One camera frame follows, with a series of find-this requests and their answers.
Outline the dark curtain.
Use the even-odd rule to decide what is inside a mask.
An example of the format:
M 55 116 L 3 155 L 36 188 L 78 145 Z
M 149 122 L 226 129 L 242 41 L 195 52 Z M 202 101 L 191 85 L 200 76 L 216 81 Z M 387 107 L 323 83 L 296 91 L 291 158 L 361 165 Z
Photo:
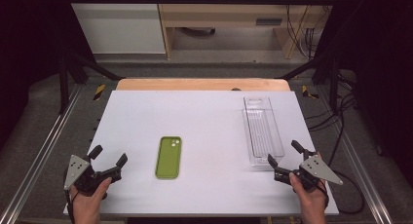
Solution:
M 0 0 L 0 148 L 22 115 L 30 86 L 58 73 L 60 42 L 94 60 L 70 3 Z
M 413 185 L 413 0 L 348 0 L 332 8 L 317 53 L 335 51 L 379 145 Z

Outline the dark bundle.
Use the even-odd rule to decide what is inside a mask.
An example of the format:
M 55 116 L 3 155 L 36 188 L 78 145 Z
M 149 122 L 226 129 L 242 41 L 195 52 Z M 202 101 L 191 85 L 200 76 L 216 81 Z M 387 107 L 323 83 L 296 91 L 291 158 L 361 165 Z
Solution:
M 183 33 L 193 36 L 209 36 L 215 34 L 215 28 L 189 28 L 189 27 L 180 27 L 179 28 Z

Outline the person's left hand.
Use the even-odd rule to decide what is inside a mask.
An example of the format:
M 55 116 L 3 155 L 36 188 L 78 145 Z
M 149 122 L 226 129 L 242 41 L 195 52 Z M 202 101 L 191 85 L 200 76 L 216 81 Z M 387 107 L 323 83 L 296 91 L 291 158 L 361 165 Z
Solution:
M 74 185 L 71 186 L 69 194 L 75 224 L 100 224 L 100 204 L 111 181 L 111 177 L 103 180 L 91 196 L 83 195 Z

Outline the green phone case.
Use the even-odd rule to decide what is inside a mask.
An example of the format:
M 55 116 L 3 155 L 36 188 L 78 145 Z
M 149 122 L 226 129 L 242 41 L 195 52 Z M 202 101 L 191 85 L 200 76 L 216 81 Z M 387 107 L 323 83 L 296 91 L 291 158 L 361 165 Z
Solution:
M 175 179 L 179 174 L 182 140 L 179 136 L 163 136 L 160 140 L 155 175 L 159 179 Z

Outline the person's right hand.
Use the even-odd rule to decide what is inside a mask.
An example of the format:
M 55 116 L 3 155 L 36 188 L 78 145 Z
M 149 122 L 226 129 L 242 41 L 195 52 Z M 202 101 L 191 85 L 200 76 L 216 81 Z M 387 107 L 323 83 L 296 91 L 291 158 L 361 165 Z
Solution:
M 326 224 L 325 195 L 323 180 L 319 182 L 319 188 L 306 191 L 298 177 L 292 172 L 289 174 L 290 184 L 300 201 L 301 219 L 304 224 Z

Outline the light wooden table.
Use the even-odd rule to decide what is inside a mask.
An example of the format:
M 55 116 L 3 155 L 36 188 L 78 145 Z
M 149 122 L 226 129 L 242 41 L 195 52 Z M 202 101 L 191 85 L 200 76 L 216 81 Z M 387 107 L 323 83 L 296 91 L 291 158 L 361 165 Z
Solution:
M 122 79 L 117 91 L 265 91 L 289 92 L 283 79 L 262 78 L 135 78 Z

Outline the yellow black tape marker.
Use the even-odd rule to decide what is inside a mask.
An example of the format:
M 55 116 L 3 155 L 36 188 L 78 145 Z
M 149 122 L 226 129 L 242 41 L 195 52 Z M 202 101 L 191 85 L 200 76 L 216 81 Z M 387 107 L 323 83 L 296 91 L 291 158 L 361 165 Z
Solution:
M 97 87 L 96 91 L 95 91 L 93 100 L 98 100 L 98 99 L 101 97 L 104 89 L 105 89 L 105 85 L 104 85 L 104 84 L 99 85 L 99 86 Z
M 318 99 L 319 95 L 316 93 L 309 93 L 307 86 L 302 86 L 302 95 L 304 97 L 308 97 L 308 98 L 313 98 L 313 99 Z

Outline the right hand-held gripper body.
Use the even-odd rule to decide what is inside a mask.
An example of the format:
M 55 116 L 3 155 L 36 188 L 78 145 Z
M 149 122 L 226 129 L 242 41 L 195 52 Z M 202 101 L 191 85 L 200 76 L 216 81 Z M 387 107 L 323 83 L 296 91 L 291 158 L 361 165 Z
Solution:
M 306 191 L 315 188 L 321 179 L 338 185 L 343 184 L 339 176 L 318 155 L 310 156 L 294 170 L 280 168 L 278 163 L 274 162 L 274 172 L 274 179 L 287 185 L 290 185 L 289 175 L 293 173 Z

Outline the clear plastic packaging box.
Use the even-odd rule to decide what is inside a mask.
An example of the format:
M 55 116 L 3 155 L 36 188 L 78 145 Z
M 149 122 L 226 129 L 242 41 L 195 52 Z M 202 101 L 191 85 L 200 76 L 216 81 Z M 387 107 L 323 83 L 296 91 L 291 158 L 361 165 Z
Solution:
M 242 113 L 250 165 L 269 168 L 269 155 L 279 162 L 284 151 L 270 98 L 246 96 Z

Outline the grey desk label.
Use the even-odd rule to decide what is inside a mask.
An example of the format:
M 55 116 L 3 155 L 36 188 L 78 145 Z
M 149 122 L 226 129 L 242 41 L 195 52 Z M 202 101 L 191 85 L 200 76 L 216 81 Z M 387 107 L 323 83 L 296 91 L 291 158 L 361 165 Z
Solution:
M 282 24 L 282 19 L 257 19 L 255 24 L 257 26 L 279 26 Z

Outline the aluminium rail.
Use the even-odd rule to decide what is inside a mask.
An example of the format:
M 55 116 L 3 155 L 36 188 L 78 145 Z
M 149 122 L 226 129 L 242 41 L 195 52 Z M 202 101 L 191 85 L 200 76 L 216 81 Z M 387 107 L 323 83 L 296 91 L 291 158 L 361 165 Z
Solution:
M 0 214 L 0 224 L 15 224 L 19 214 L 26 203 L 37 179 L 40 176 L 42 169 L 48 161 L 56 142 L 69 118 L 77 100 L 81 93 L 83 86 L 75 85 L 69 96 L 67 106 L 63 108 L 62 112 L 56 116 L 53 126 L 45 137 L 42 146 L 36 153 L 36 157 L 27 170 L 24 179 L 19 184 L 18 189 L 14 193 L 12 199 L 8 202 L 4 211 Z
M 342 210 L 357 209 L 357 214 L 350 217 L 368 213 L 373 224 L 394 224 L 367 170 L 369 156 L 359 153 L 361 149 L 370 149 L 370 138 L 357 118 L 355 97 L 346 89 L 340 89 L 338 94 L 339 116 L 318 131 L 311 131 L 316 148 L 327 161 L 332 160 L 334 169 L 345 175 L 345 184 L 336 185 L 333 191 L 337 206 Z

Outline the black frame strut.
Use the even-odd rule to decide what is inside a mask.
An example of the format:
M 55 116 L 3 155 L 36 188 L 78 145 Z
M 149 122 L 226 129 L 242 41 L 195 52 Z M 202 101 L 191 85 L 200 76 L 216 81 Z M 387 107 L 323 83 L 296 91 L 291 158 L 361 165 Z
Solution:
M 312 81 L 315 85 L 324 84 L 329 79 L 329 99 L 328 104 L 334 113 L 338 112 L 338 60 L 334 53 L 322 53 L 298 68 L 281 76 L 281 79 L 288 81 L 295 76 L 309 70 L 315 69 Z
M 59 87 L 60 87 L 60 109 L 59 113 L 62 114 L 69 105 L 69 92 L 68 92 L 68 76 L 70 74 L 76 84 L 85 84 L 88 81 L 88 75 L 84 70 L 85 67 L 92 69 L 93 71 L 103 75 L 104 77 L 113 80 L 120 81 L 122 77 L 116 75 L 105 68 L 98 65 L 95 61 L 87 59 L 76 53 L 66 53 L 59 58 L 58 61 L 58 75 L 59 75 Z

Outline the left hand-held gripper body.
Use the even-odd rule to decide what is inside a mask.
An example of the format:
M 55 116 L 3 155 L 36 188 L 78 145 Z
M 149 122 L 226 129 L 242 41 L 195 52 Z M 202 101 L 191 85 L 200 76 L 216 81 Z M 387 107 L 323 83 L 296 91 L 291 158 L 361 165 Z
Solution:
M 95 171 L 91 160 L 72 155 L 63 182 L 63 189 L 68 191 L 74 185 L 84 195 L 92 195 L 99 184 L 106 178 L 111 177 L 112 183 L 121 180 L 121 171 L 122 169 L 116 165 L 104 171 Z

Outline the white cabinet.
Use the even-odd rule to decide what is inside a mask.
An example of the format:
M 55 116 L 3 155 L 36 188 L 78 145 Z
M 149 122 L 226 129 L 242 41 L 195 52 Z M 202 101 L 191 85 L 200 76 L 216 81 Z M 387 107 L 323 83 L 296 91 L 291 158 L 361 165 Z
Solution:
M 156 4 L 73 4 L 94 54 L 164 54 Z

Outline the wooden desk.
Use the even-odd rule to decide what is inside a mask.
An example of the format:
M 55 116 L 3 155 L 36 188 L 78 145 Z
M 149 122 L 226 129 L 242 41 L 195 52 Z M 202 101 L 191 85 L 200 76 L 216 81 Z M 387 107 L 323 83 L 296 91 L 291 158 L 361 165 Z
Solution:
M 306 5 L 161 4 L 159 10 L 164 31 L 178 27 L 256 27 L 257 19 L 282 19 L 279 26 L 258 27 L 272 28 L 284 57 L 290 59 L 298 49 L 302 31 L 306 28 L 324 28 L 331 8 Z

